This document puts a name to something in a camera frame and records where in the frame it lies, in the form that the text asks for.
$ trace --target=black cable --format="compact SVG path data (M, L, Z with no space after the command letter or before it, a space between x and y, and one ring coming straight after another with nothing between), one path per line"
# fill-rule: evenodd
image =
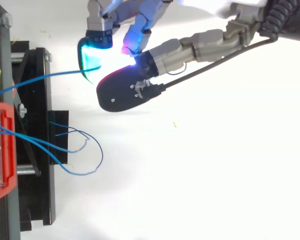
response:
M170 73L170 72L168 72L168 74L171 75L171 76L176 76L176 75L183 74L185 71L187 71L187 63L184 64L184 69L181 72L178 72L178 73Z
M252 49L255 49L255 48L258 48L258 47L267 45L267 44L271 44L271 43L274 43L274 41L271 40L271 39L267 39L267 40L263 40L263 41L259 41L259 42L257 42L257 43L254 43L254 44L252 44L252 45L250 45L250 46L244 47L244 48L242 48L242 49L240 49L240 50L238 50L238 51L236 51L236 52L234 52L234 53L231 53L231 54L228 55L228 56L225 56L224 58L222 58L222 59L220 59L220 60L218 60L218 61L215 61L215 62L211 63L211 64L208 65L208 66L205 66L205 67L203 67L203 68L200 68L200 69L197 70L197 71L191 72L191 73L189 73L189 74L187 74L187 75L185 75L185 76L182 76L182 77L180 77L180 78L178 78L178 79L176 79L176 80L174 80L174 81L171 81L171 82L169 82L169 83L163 85L163 86L161 87L161 89L162 89L162 90L165 90L165 89L167 89L167 88L170 88L170 87L172 87L172 86L174 86L174 85L177 85L177 84L179 84L179 83L181 83L181 82L183 82L183 81L185 81L185 80L188 80L188 79L193 78L193 77L195 77L195 76L197 76L197 75L199 75L199 74L202 74L202 73L204 73L204 72L206 72L206 71L208 71L208 70L211 70L211 69L213 69L214 67L217 67L217 66L219 66L219 65L221 65L221 64L223 64L223 63L229 61L230 59L233 59L233 58L235 58L236 56L239 56L240 54L243 54L243 53L245 53L245 52L248 52L249 50L252 50Z

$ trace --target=white background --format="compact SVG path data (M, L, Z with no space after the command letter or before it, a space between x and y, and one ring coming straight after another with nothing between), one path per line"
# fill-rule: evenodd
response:
M11 39L47 48L52 73L79 68L85 0L0 3L13 15ZM225 25L173 3L148 48ZM22 240L300 240L300 42L280 39L122 113L98 104L98 81L111 71L95 84L79 74L51 80L53 109L100 141L104 162L86 177L56 166L56 221L35 222ZM69 136L69 149L83 143ZM89 142L67 167L86 172L100 158Z

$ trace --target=blue wire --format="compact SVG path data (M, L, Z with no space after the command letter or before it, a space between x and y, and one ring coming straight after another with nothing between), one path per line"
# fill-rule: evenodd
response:
M49 146L49 147L52 147L52 148L54 148L54 149L57 149L57 150L59 150L59 151L66 152L66 153L69 153L69 154L75 154L75 153L80 152L82 149L84 149L84 148L86 147L87 142L90 140L90 138L86 138L86 139L85 139L84 145L83 145L80 149L75 150L75 151L70 151L70 150L68 150L68 149L64 149L64 148L58 147L58 146L56 146L56 145L53 145L53 144L51 144L51 143L49 143L49 142L46 142L46 141L43 141L43 140L41 140L41 139L38 139L38 138L35 138L35 137L31 137L31 136L27 136L27 135L20 134L20 133L16 133L16 132L12 132L12 133L11 133L11 132L7 132L7 131L0 131L0 134L3 134L3 135L13 135L13 136L22 135L22 136L24 136L25 138L31 139L31 140L33 140L33 141L36 141L37 143L41 143L41 144L47 145L47 146Z
M19 84L7 87L6 89L3 89L3 90L0 91L0 95L4 94L4 93L6 93L6 92L8 92L12 89L16 89L16 88L22 87L24 85L34 83L34 82L37 82L37 81L42 80L42 79L46 79L46 78L50 78L50 77L54 77L54 76L60 76L60 75L87 73L87 72L92 72L92 71L95 71L95 70L98 70L98 69L100 69L100 66L95 67L95 68L91 68L91 69L86 69L86 70L56 72L56 73L52 73L52 74L48 74L48 75L38 76L38 77L35 77L33 79L21 82Z
M99 148L100 148L100 151L101 151L101 161L100 161L99 165L95 168L95 172L96 172L98 170L98 168L101 166L101 164L103 163L103 161L104 161L104 151L103 151L100 143L98 142L98 140L95 139L95 137L91 136L90 134L88 134L88 133L86 133L84 131L80 131L80 130L74 128L74 127L61 125L61 124L55 123L53 121L50 121L50 123L53 124L53 125L56 125L58 127L62 127L62 128L66 128L66 129L73 129L74 130L74 131L69 131L69 132L57 134L55 136L62 136L62 135L66 135L66 134L69 134L69 133L78 132L78 133L82 134L83 136L85 136L86 138L87 138L87 136L89 136L90 138L92 138L93 140L95 140L95 142L99 145Z
M60 165L60 167L63 169L63 170L65 170L67 173L69 173L69 174L72 174L72 175L76 175L76 176L87 176L87 175L90 175L90 174L94 174L97 170L98 170L98 168L100 167L100 165L101 165L101 163L102 163L102 160L101 160L101 163L99 163L99 165L96 167L96 169L94 170L94 171L91 171L91 172L87 172L87 173L76 173L76 172L72 172L72 171L70 171L70 170L68 170L66 167L64 167L63 165L62 165L62 163L49 151L49 150L47 150L44 146L42 146L42 145L40 145L39 143L37 143L36 141L34 141L34 140L32 140L32 139L30 139L29 137L27 137L27 136L24 136L24 135L22 135L22 134L18 134L18 133L15 133L15 132L13 132L13 131L10 131L9 129L7 129L7 128L5 128L5 127L3 127L3 126L0 126L0 129L2 129L2 130L4 130L4 131L6 131L6 132L1 132L0 131L0 134L12 134L12 135L14 135L14 136L16 136L16 137L18 137L18 138L20 138L20 139L24 139L24 140L26 140L26 141L28 141L29 143L32 143L32 144L34 144L35 146L37 146L38 148L40 148L40 149L42 149L44 152L46 152L57 164L59 164Z
M56 134L55 136L59 137L59 136L63 136L63 135L71 134L71 133L76 133L76 132L78 132L78 131L73 130L73 131L68 131L68 132L64 132L64 133L59 133L59 134Z

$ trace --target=red plastic clip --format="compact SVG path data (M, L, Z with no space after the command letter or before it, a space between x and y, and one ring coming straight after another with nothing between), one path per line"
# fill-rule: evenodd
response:
M0 126L15 131L15 113L12 105L0 102ZM10 193L16 185L16 139L13 135L0 134L0 198Z

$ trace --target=blue light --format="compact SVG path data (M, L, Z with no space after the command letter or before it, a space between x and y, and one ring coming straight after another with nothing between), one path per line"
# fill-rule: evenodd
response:
M83 45L81 47L82 69L93 69L101 67L100 70L94 72L86 72L86 78L91 82L96 82L102 75L108 75L114 71L122 69L129 65L135 65L136 61L133 57L121 54L121 48L99 49Z

